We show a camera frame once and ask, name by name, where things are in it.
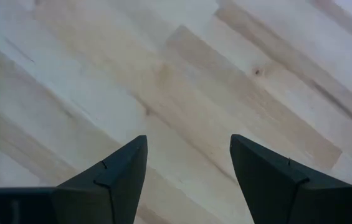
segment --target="wood grain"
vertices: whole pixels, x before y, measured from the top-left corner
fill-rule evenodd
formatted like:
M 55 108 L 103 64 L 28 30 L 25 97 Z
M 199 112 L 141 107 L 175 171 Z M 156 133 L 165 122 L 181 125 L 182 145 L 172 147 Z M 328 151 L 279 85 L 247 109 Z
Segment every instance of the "wood grain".
M 352 184 L 352 6 L 0 0 L 0 187 L 146 134 L 135 223 L 253 223 L 235 133 Z

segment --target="black plastic part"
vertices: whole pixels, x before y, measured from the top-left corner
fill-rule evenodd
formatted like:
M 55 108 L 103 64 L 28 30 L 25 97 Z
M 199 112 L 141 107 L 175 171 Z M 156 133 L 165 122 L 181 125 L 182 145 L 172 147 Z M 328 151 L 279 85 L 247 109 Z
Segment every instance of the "black plastic part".
M 256 224 L 352 223 L 352 185 L 231 137 L 235 174 Z
M 132 224 L 146 159 L 139 136 L 58 187 L 0 189 L 0 223 Z

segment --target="wooden surface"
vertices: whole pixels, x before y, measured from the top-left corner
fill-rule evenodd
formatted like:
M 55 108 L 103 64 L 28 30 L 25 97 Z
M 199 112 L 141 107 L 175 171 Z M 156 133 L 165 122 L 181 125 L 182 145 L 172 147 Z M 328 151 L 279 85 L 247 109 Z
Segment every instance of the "wooden surface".
M 0 0 L 0 187 L 146 134 L 136 223 L 252 223 L 234 133 L 352 184 L 352 1 Z

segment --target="wooden floor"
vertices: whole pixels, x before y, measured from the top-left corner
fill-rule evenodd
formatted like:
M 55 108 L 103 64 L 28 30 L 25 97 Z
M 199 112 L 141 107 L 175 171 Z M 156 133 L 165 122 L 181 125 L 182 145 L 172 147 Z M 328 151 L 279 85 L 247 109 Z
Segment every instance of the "wooden floor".
M 352 1 L 0 0 L 0 187 L 146 134 L 136 223 L 252 223 L 234 133 L 352 184 Z

